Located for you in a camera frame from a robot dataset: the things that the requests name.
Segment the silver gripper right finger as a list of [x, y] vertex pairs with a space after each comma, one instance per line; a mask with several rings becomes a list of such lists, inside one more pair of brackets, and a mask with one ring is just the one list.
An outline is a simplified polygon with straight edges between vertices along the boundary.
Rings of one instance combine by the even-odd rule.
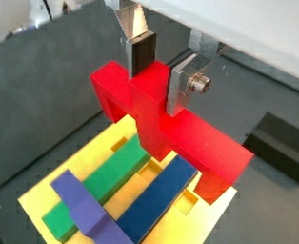
[[191, 30], [185, 52], [171, 62], [167, 113], [176, 116], [189, 103], [193, 92], [205, 93], [211, 79], [204, 72], [213, 59], [221, 54], [224, 44], [213, 37]]

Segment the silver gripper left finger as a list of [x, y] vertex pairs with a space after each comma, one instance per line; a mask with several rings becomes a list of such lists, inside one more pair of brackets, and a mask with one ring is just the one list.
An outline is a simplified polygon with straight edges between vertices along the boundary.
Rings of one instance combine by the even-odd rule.
[[128, 76], [133, 78], [155, 61], [156, 33], [149, 30], [140, 4], [118, 3], [114, 14], [122, 30]]

